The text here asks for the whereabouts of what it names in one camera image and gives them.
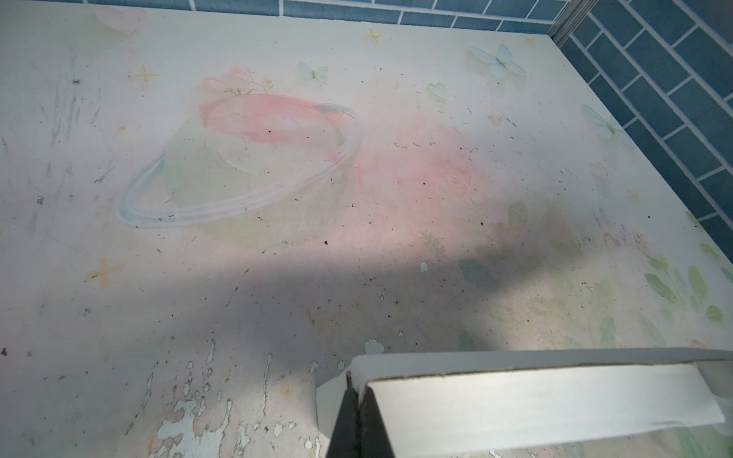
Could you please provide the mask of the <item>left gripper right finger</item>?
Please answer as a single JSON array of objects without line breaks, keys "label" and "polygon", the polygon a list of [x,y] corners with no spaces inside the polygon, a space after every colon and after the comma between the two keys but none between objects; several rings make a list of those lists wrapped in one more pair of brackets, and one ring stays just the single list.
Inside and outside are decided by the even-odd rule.
[{"label": "left gripper right finger", "polygon": [[395,458],[371,387],[366,387],[359,410],[359,446],[361,458]]}]

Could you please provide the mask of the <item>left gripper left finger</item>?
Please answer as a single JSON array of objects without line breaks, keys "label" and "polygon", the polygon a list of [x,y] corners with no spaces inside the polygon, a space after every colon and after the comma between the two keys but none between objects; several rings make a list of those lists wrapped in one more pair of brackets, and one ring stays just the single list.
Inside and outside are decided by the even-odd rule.
[{"label": "left gripper left finger", "polygon": [[351,372],[346,372],[347,388],[342,398],[326,458],[359,458],[359,396],[353,387]]}]

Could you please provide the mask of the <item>white paper box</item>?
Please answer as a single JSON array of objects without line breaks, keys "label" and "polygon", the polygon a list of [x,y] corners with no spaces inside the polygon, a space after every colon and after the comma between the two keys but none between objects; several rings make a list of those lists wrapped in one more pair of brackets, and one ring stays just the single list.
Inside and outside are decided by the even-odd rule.
[{"label": "white paper box", "polygon": [[351,372],[395,457],[532,448],[730,426],[732,355],[694,348],[363,355],[316,391],[330,440]]}]

